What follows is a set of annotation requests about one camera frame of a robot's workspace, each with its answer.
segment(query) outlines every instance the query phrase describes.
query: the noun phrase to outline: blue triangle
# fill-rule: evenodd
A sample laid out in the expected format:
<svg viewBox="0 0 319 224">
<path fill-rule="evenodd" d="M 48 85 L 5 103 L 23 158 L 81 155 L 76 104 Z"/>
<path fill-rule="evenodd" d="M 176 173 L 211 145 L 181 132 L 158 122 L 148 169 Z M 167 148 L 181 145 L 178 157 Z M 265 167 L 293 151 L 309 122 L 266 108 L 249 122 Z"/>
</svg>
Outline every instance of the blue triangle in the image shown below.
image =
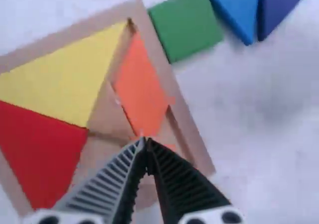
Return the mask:
<svg viewBox="0 0 319 224">
<path fill-rule="evenodd" d="M 254 43 L 258 0 L 210 0 L 215 12 L 245 45 Z"/>
<path fill-rule="evenodd" d="M 259 0 L 258 40 L 264 40 L 295 8 L 300 0 Z"/>
</svg>

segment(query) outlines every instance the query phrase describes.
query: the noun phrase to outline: yellow triangle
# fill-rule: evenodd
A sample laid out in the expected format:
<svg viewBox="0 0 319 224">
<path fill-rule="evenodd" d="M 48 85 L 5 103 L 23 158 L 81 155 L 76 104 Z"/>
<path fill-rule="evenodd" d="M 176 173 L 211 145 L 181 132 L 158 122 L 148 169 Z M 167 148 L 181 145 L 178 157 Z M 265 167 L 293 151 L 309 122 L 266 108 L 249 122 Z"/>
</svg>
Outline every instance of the yellow triangle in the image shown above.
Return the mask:
<svg viewBox="0 0 319 224">
<path fill-rule="evenodd" d="M 126 24 L 0 74 L 0 100 L 85 127 Z"/>
</svg>

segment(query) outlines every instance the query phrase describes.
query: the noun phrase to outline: orange tangram piece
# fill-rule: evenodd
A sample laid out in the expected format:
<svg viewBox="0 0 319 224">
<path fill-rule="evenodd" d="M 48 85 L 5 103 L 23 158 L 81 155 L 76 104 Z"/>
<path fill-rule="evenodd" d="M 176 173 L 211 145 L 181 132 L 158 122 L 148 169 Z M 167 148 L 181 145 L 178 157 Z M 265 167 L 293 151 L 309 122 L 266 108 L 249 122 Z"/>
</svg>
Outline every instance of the orange tangram piece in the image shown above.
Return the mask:
<svg viewBox="0 0 319 224">
<path fill-rule="evenodd" d="M 168 108 L 168 98 L 139 33 L 134 34 L 117 75 L 114 88 L 134 132 L 156 135 Z"/>
</svg>

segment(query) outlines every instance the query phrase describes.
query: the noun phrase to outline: white backdrop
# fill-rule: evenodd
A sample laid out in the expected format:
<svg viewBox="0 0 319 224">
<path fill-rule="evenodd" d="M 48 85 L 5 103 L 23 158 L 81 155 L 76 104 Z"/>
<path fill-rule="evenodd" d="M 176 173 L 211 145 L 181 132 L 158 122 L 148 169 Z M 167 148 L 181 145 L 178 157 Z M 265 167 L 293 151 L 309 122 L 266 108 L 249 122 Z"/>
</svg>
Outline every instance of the white backdrop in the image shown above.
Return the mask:
<svg viewBox="0 0 319 224">
<path fill-rule="evenodd" d="M 125 0 L 0 0 L 0 54 Z M 151 6 L 163 0 L 144 0 Z M 319 221 L 319 0 L 303 0 L 263 43 L 226 31 L 176 77 L 217 168 L 251 223 Z M 0 223 L 17 223 L 0 189 Z M 158 205 L 138 223 L 159 223 Z"/>
</svg>

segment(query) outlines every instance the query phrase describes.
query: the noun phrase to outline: tangram puzzle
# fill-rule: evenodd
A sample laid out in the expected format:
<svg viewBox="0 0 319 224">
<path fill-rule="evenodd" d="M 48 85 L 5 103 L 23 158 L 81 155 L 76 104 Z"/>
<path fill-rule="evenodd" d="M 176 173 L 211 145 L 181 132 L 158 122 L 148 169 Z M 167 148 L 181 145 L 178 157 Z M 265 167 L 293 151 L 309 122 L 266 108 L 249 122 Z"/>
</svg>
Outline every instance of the tangram puzzle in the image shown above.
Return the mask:
<svg viewBox="0 0 319 224">
<path fill-rule="evenodd" d="M 13 51 L 0 64 L 0 181 L 19 214 L 52 207 L 141 135 L 213 173 L 141 0 Z M 156 200 L 150 179 L 139 192 L 137 208 Z"/>
</svg>

